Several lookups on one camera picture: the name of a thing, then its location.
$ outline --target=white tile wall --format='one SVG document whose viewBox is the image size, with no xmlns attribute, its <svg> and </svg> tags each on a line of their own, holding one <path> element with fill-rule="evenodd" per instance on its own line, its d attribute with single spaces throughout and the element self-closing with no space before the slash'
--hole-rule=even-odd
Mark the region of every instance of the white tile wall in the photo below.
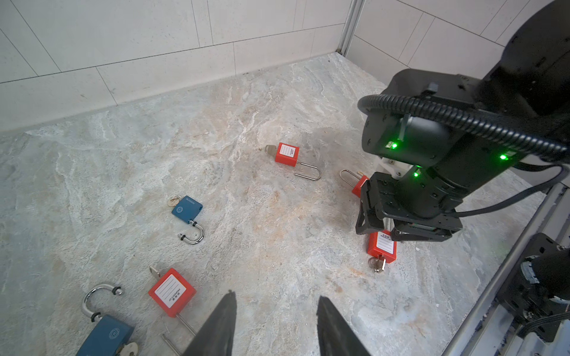
<svg viewBox="0 0 570 356">
<path fill-rule="evenodd" d="M 293 30 L 295 0 L 208 0 L 214 44 Z"/>
<path fill-rule="evenodd" d="M 496 41 L 527 3 L 528 0 L 506 0 L 481 36 Z"/>
<path fill-rule="evenodd" d="M 422 17 L 420 17 L 420 21 L 418 22 L 418 24 L 414 28 L 414 32 L 412 33 L 412 35 L 408 39 L 408 42 L 406 43 L 406 47 L 404 47 L 402 54 L 398 58 L 398 60 L 400 62 L 402 62 L 404 64 L 410 63 L 410 59 L 412 59 L 412 56 L 416 53 L 416 50 L 420 46 L 420 43 L 424 39 L 424 36 L 426 35 L 426 33 L 428 33 L 428 29 L 431 26 L 431 24 L 433 23 L 434 19 L 435 19 L 435 17 L 433 17 L 429 14 L 426 14 L 426 13 L 422 13 Z"/>
<path fill-rule="evenodd" d="M 311 57 L 335 52 L 339 47 L 343 28 L 344 24 L 316 28 Z"/>
<path fill-rule="evenodd" d="M 4 33 L 0 32 L 0 81 L 33 77 L 36 74 Z"/>
<path fill-rule="evenodd" d="M 97 69 L 0 84 L 0 131 L 114 106 Z"/>
<path fill-rule="evenodd" d="M 309 58 L 314 36 L 312 29 L 235 42 L 235 70 L 241 74 Z"/>
<path fill-rule="evenodd" d="M 347 58 L 386 85 L 390 84 L 394 74 L 407 68 L 356 36 L 352 37 Z"/>
<path fill-rule="evenodd" d="M 62 71 L 198 47 L 192 3 L 14 0 Z"/>
<path fill-rule="evenodd" d="M 480 34 L 505 0 L 402 0 L 430 15 Z"/>
<path fill-rule="evenodd" d="M 499 61 L 502 53 L 502 46 L 436 18 L 409 65 L 482 78 Z"/>
<path fill-rule="evenodd" d="M 0 0 L 0 29 L 37 75 L 59 72 L 59 68 L 10 0 Z"/>
<path fill-rule="evenodd" d="M 368 0 L 355 35 L 397 59 L 421 15 L 418 9 L 398 0 Z"/>
<path fill-rule="evenodd" d="M 232 43 L 98 67 L 118 104 L 235 75 Z"/>
<path fill-rule="evenodd" d="M 552 0 L 530 0 L 528 4 L 520 11 L 517 17 L 508 25 L 506 30 L 497 39 L 497 43 L 506 46 L 511 37 L 516 33 L 516 31 L 521 27 L 526 20 L 530 19 L 534 14 L 536 14 L 544 6 L 551 3 Z"/>
<path fill-rule="evenodd" d="M 303 28 L 344 23 L 351 0 L 306 0 Z"/>
<path fill-rule="evenodd" d="M 334 52 L 350 4 L 0 0 L 0 132 Z"/>
</svg>

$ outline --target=black cable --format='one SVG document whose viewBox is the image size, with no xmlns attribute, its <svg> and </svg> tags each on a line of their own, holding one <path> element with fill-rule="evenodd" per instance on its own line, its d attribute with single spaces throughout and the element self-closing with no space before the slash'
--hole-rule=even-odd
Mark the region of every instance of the black cable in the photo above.
<svg viewBox="0 0 570 356">
<path fill-rule="evenodd" d="M 360 98 L 358 108 L 365 114 L 370 114 L 374 109 L 382 109 L 422 117 L 485 138 L 517 152 L 535 154 L 549 162 L 568 159 L 569 155 L 568 147 L 563 144 L 494 123 L 496 116 L 465 111 L 425 99 L 403 95 L 367 95 Z M 541 118 L 543 117 L 535 117 L 533 120 L 540 122 Z"/>
<path fill-rule="evenodd" d="M 532 195 L 538 191 L 541 191 L 541 190 L 546 189 L 546 188 L 550 188 L 554 184 L 561 182 L 564 178 L 566 178 L 569 170 L 564 165 L 536 166 L 536 165 L 529 165 L 528 163 L 519 162 L 514 166 L 514 168 L 529 171 L 529 172 L 539 172 L 539 171 L 547 170 L 547 169 L 552 168 L 552 167 L 560 167 L 560 173 L 558 173 L 554 178 L 549 179 L 544 183 L 535 185 L 534 187 L 530 187 L 528 189 L 525 189 L 522 192 L 520 192 L 516 195 L 513 195 L 512 197 L 510 197 L 506 200 L 503 200 L 500 203 L 497 203 L 495 205 L 491 205 L 491 206 L 488 206 L 488 207 L 482 208 L 482 209 L 470 210 L 470 211 L 460 211 L 460 212 L 450 211 L 450 212 L 446 212 L 445 214 L 447 216 L 452 216 L 454 218 L 464 218 L 466 216 L 486 214 L 488 212 L 501 210 L 503 208 L 506 208 L 509 205 L 513 205 L 514 203 L 518 203 L 521 200 L 523 200 L 524 198 L 526 198 L 526 197 L 528 197 L 528 196 L 530 196 L 530 195 Z"/>
<path fill-rule="evenodd" d="M 551 322 L 556 322 L 556 321 L 562 321 L 562 320 L 566 320 L 569 318 L 570 318 L 570 312 L 564 312 L 564 313 L 555 314 L 555 315 L 551 315 L 548 317 L 540 318 L 537 320 L 533 320 L 533 321 L 527 323 L 526 325 L 524 325 L 519 330 L 519 332 L 517 333 L 517 336 L 525 338 L 526 335 L 532 333 L 534 330 L 536 330 L 538 327 L 540 327 L 544 324 L 549 324 Z"/>
</svg>

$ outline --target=label sticker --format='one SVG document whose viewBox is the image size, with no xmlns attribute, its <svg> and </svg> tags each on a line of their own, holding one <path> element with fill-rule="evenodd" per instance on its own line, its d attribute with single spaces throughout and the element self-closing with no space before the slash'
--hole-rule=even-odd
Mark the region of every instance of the label sticker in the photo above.
<svg viewBox="0 0 570 356">
<path fill-rule="evenodd" d="M 154 293 L 170 308 L 185 291 L 184 284 L 180 283 L 174 275 L 170 275 Z"/>
<path fill-rule="evenodd" d="M 295 148 L 283 144 L 283 145 L 281 145 L 281 149 L 279 150 L 279 154 L 282 154 L 284 156 L 294 157 L 295 156 Z"/>
<path fill-rule="evenodd" d="M 378 232 L 378 239 L 376 240 L 376 247 L 386 251 L 387 253 L 394 254 L 394 241 L 391 240 L 390 236 L 383 232 Z"/>
</svg>

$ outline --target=gray stone floor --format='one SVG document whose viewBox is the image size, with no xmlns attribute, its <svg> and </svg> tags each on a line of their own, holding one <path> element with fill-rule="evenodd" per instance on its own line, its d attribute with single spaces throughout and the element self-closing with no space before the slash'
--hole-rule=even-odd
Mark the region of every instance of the gray stone floor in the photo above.
<svg viewBox="0 0 570 356">
<path fill-rule="evenodd" d="M 182 314 L 196 328 L 236 291 L 234 355 L 318 355 L 321 295 L 371 354 L 439 355 L 542 197 L 464 219 L 444 243 L 400 244 L 374 274 L 338 172 L 374 172 L 356 102 L 383 88 L 331 54 L 0 137 L 0 354 L 74 355 L 93 328 L 80 302 L 103 281 L 125 293 L 96 293 L 95 308 L 136 325 L 141 355 L 171 355 L 168 331 L 183 349 L 187 331 L 147 295 L 152 264 L 195 286 Z M 280 141 L 323 178 L 263 152 Z M 461 209 L 527 186 L 507 171 Z M 174 194 L 204 205 L 200 244 L 176 238 L 191 230 Z"/>
</svg>

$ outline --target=padlock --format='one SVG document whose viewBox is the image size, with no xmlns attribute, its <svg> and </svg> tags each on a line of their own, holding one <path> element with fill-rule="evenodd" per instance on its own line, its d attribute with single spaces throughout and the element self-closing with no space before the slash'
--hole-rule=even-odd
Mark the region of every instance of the padlock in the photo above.
<svg viewBox="0 0 570 356">
<path fill-rule="evenodd" d="M 92 312 L 89 309 L 87 306 L 89 297 L 99 289 L 109 290 L 118 296 L 123 294 L 119 286 L 99 284 L 85 295 L 81 310 L 83 314 L 91 319 L 91 322 L 96 322 L 97 324 L 81 345 L 76 356 L 115 356 L 121 352 L 123 347 L 126 348 L 125 344 L 127 344 L 135 329 L 133 326 L 125 324 L 110 315 Z M 139 347 L 135 343 L 131 343 L 127 346 L 130 350 L 129 356 L 136 355 L 139 352 Z"/>
<path fill-rule="evenodd" d="M 277 163 L 282 163 L 284 165 L 292 167 L 295 167 L 298 163 L 303 166 L 314 168 L 317 170 L 317 172 L 319 172 L 319 176 L 317 178 L 308 177 L 306 175 L 299 173 L 293 173 L 293 175 L 296 175 L 297 177 L 307 178 L 312 181 L 318 181 L 321 178 L 321 172 L 318 167 L 297 161 L 297 159 L 299 158 L 299 147 L 297 146 L 286 145 L 280 142 L 278 147 L 276 147 L 275 145 L 265 146 L 265 153 L 275 157 L 275 162 Z"/>
<path fill-rule="evenodd" d="M 367 253 L 372 257 L 368 264 L 376 272 L 382 272 L 386 263 L 396 261 L 397 242 L 390 238 L 390 231 L 373 232 L 368 239 Z"/>
<path fill-rule="evenodd" d="M 148 291 L 148 295 L 160 305 L 169 317 L 178 318 L 190 334 L 196 336 L 196 331 L 180 315 L 186 304 L 196 295 L 194 287 L 174 268 L 168 270 L 163 276 L 160 275 L 155 267 L 150 266 L 149 269 L 158 282 Z M 176 355 L 181 355 L 174 343 L 165 334 L 162 334 L 161 337 Z"/>
<path fill-rule="evenodd" d="M 168 201 L 168 206 L 173 207 L 172 214 L 182 220 L 187 224 L 191 224 L 193 227 L 197 228 L 200 231 L 200 235 L 195 240 L 190 240 L 186 234 L 178 234 L 178 238 L 181 241 L 184 241 L 187 244 L 195 245 L 202 241 L 204 238 L 204 229 L 198 225 L 197 222 L 194 221 L 196 216 L 202 211 L 203 205 L 198 203 L 196 200 L 192 199 L 189 196 L 185 196 L 184 198 L 175 195 Z"/>
<path fill-rule="evenodd" d="M 356 183 L 356 185 L 354 185 L 354 184 L 348 182 L 346 179 L 343 178 L 343 172 L 350 173 L 353 177 L 355 177 L 356 179 L 359 180 L 358 183 Z M 352 173 L 348 169 L 343 169 L 342 171 L 339 172 L 340 179 L 344 180 L 346 183 L 348 183 L 352 186 L 352 194 L 354 194 L 360 198 L 360 191 L 362 190 L 362 186 L 364 185 L 364 183 L 366 183 L 366 181 L 368 180 L 368 177 L 361 172 L 358 172 L 358 174 L 360 174 L 360 177 L 358 175 L 356 175 L 355 173 Z"/>
</svg>

